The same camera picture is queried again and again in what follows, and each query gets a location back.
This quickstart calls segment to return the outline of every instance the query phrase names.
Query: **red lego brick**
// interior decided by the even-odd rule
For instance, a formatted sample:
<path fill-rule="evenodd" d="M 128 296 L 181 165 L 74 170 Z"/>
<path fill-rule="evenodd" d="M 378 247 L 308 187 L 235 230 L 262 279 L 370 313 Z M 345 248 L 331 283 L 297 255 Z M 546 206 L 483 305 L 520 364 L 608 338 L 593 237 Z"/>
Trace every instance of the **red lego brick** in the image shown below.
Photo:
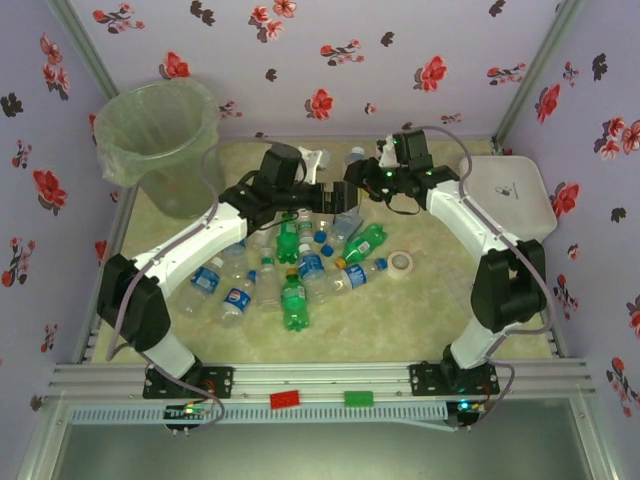
<path fill-rule="evenodd" d="M 300 392 L 298 392 L 298 390 L 272 393 L 270 397 L 271 410 L 277 410 L 278 408 L 297 407 L 298 405 L 300 405 Z"/>

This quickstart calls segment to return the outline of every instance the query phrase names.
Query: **green block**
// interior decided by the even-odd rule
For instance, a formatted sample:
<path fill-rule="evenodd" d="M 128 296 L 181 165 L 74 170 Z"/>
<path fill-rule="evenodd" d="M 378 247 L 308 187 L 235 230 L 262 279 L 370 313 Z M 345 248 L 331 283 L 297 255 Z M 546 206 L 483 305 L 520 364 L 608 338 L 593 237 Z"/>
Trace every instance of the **green block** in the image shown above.
<path fill-rule="evenodd" d="M 373 392 L 344 392 L 345 407 L 373 407 Z"/>

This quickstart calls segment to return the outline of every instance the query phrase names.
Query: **red flower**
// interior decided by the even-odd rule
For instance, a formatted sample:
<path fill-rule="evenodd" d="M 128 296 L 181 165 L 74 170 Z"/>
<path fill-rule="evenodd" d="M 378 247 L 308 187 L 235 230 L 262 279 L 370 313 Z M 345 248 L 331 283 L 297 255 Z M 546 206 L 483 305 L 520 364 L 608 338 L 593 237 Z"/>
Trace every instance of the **red flower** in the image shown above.
<path fill-rule="evenodd" d="M 47 56 L 47 61 L 51 65 L 55 65 L 62 61 L 62 55 L 60 55 L 60 49 L 58 49 L 58 45 L 52 43 L 44 33 L 42 34 L 42 37 L 40 37 L 40 48 Z"/>
<path fill-rule="evenodd" d="M 624 120 L 622 117 L 612 118 L 609 122 L 609 135 L 618 138 L 618 134 L 624 129 Z"/>
<path fill-rule="evenodd" d="M 276 40 L 278 35 L 283 31 L 284 28 L 282 27 L 282 22 L 279 20 L 277 22 L 269 22 L 267 24 L 267 38 L 269 40 Z"/>
<path fill-rule="evenodd" d="M 622 148 L 627 155 L 640 148 L 640 120 L 636 120 L 622 132 Z"/>
<path fill-rule="evenodd" d="M 560 95 L 560 84 L 556 83 L 544 94 L 538 107 L 538 121 L 542 125 L 545 119 L 553 113 L 558 106 L 558 96 Z"/>
<path fill-rule="evenodd" d="M 71 88 L 69 85 L 69 74 L 62 67 L 58 70 L 58 83 L 65 92 L 68 92 L 69 88 Z"/>
<path fill-rule="evenodd" d="M 293 12 L 295 12 L 297 5 L 290 0 L 275 0 L 276 4 L 273 6 L 273 11 L 277 15 L 293 18 Z"/>
<path fill-rule="evenodd" d="M 48 63 L 44 64 L 42 67 L 42 73 L 44 73 L 44 81 L 47 83 L 55 83 L 56 81 L 56 71 L 49 66 Z"/>
<path fill-rule="evenodd" d="M 615 140 L 609 140 L 600 149 L 600 156 L 603 160 L 613 160 L 616 158 L 616 154 L 620 151 L 620 146 Z"/>
<path fill-rule="evenodd" d="M 167 56 L 164 59 L 164 69 L 169 78 L 191 76 L 189 64 L 183 62 L 180 56 L 174 52 L 167 52 Z"/>
<path fill-rule="evenodd" d="M 436 55 L 422 69 L 420 78 L 422 79 L 422 89 L 425 92 L 437 91 L 438 82 L 442 80 L 447 73 L 447 66 L 440 55 Z"/>
<path fill-rule="evenodd" d="M 329 110 L 333 108 L 333 98 L 324 88 L 320 88 L 311 97 L 311 111 L 318 120 L 329 118 Z"/>
<path fill-rule="evenodd" d="M 60 183 L 51 170 L 45 172 L 40 169 L 33 171 L 33 180 L 36 182 L 38 194 L 45 202 L 50 203 L 58 208 L 65 205 L 67 192 L 60 189 Z"/>
<path fill-rule="evenodd" d="M 562 187 L 552 204 L 553 213 L 556 214 L 556 218 L 560 218 L 560 215 L 563 213 L 569 213 L 576 208 L 576 200 L 579 194 L 580 185 L 577 183 L 570 183 Z"/>
<path fill-rule="evenodd" d="M 251 16 L 258 23 L 265 23 L 269 21 L 269 12 L 267 12 L 267 7 L 254 8 L 253 12 L 251 13 Z"/>
<path fill-rule="evenodd" d="M 624 372 L 624 362 L 620 360 L 620 358 L 613 357 L 613 360 L 611 360 L 611 363 L 613 364 L 616 370 L 618 370 L 619 372 Z"/>
<path fill-rule="evenodd" d="M 640 338 L 640 310 L 637 310 L 631 314 L 631 321 L 629 326 L 636 331 L 636 337 Z"/>
<path fill-rule="evenodd" d="M 104 252 L 107 250 L 107 241 L 102 240 L 100 242 L 95 243 L 96 255 L 98 256 L 98 265 L 102 264 L 102 260 L 104 259 Z"/>

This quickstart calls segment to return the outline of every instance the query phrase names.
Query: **plastic bottle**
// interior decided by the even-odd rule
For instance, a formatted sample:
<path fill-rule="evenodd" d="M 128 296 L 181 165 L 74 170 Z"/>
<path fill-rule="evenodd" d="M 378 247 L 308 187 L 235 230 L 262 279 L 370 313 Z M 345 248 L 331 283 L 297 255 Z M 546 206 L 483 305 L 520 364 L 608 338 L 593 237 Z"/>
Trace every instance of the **plastic bottle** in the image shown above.
<path fill-rule="evenodd" d="M 280 308 L 280 279 L 276 270 L 273 250 L 260 250 L 261 267 L 256 277 L 256 305 L 260 310 L 273 311 Z"/>
<path fill-rule="evenodd" d="M 324 303 L 329 299 L 329 284 L 324 273 L 320 256 L 311 251 L 306 243 L 300 245 L 300 263 L 298 271 L 300 280 L 307 291 L 309 303 Z"/>
<path fill-rule="evenodd" d="M 387 237 L 382 225 L 372 223 L 345 245 L 342 256 L 336 259 L 336 267 L 342 270 L 347 265 L 361 262 L 382 245 Z"/>
<path fill-rule="evenodd" d="M 349 165 L 357 162 L 358 160 L 364 160 L 364 148 L 353 147 L 351 153 L 344 159 L 344 169 L 346 170 Z"/>
<path fill-rule="evenodd" d="M 249 269 L 245 241 L 229 245 L 222 251 L 224 258 L 224 274 L 231 278 L 244 278 Z"/>
<path fill-rule="evenodd" d="M 282 215 L 284 223 L 280 225 L 280 234 L 276 237 L 278 248 L 276 256 L 280 263 L 293 263 L 298 261 L 298 232 L 293 216 L 290 213 Z"/>
<path fill-rule="evenodd" d="M 251 303 L 251 296 L 256 282 L 256 271 L 250 270 L 244 280 L 238 279 L 222 302 L 222 317 L 220 323 L 223 327 L 237 325 L 238 321 Z"/>
<path fill-rule="evenodd" d="M 344 270 L 337 270 L 329 275 L 329 284 L 335 295 L 344 295 L 354 288 L 371 282 L 375 277 L 387 269 L 384 258 L 365 260 Z"/>
<path fill-rule="evenodd" d="M 273 240 L 273 237 L 276 234 L 276 230 L 278 230 L 278 228 L 275 227 L 274 224 L 279 221 L 280 221 L 280 215 L 277 214 L 273 219 L 273 221 L 262 226 L 261 229 L 253 232 L 251 236 L 248 238 L 249 246 L 251 248 L 254 248 L 255 250 L 260 250 L 265 247 L 270 247 L 271 241 Z"/>
<path fill-rule="evenodd" d="M 298 211 L 298 238 L 300 243 L 313 242 L 313 215 L 309 210 Z"/>
<path fill-rule="evenodd" d="M 204 302 L 210 298 L 220 284 L 220 273 L 224 261 L 214 257 L 209 263 L 198 268 L 178 295 L 176 306 L 187 316 L 195 317 L 202 310 Z"/>
<path fill-rule="evenodd" d="M 333 225 L 334 215 L 320 213 L 316 215 L 316 233 L 313 235 L 313 240 L 316 243 L 324 243 L 327 241 L 327 232 Z"/>
<path fill-rule="evenodd" d="M 295 268 L 287 270 L 287 281 L 282 287 L 280 295 L 284 310 L 284 328 L 299 332 L 309 326 L 309 314 L 307 313 L 307 296 L 304 286 L 298 278 Z"/>
<path fill-rule="evenodd" d="M 340 250 L 347 240 L 362 225 L 362 217 L 358 213 L 360 206 L 354 207 L 348 212 L 336 215 L 335 222 L 329 229 L 327 235 L 327 243 L 322 246 L 320 252 L 325 257 L 330 257 L 336 251 Z"/>

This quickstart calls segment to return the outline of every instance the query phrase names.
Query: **purple wall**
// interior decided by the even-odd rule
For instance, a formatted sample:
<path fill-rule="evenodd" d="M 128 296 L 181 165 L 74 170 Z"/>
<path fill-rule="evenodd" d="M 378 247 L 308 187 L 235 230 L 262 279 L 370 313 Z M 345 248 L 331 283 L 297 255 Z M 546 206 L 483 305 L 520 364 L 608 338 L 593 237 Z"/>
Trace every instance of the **purple wall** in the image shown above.
<path fill-rule="evenodd" d="M 288 137 L 493 134 L 558 2 L 70 0 L 122 91 L 192 75 L 222 135 Z"/>
<path fill-rule="evenodd" d="M 0 478 L 10 479 L 54 365 L 72 360 L 116 205 L 89 124 L 104 98 L 46 2 L 2 2 L 0 18 Z"/>
<path fill-rule="evenodd" d="M 586 2 L 507 142 L 553 194 L 559 227 L 545 248 L 559 322 L 570 353 L 588 359 L 630 479 L 640 442 L 638 20 L 635 0 Z"/>

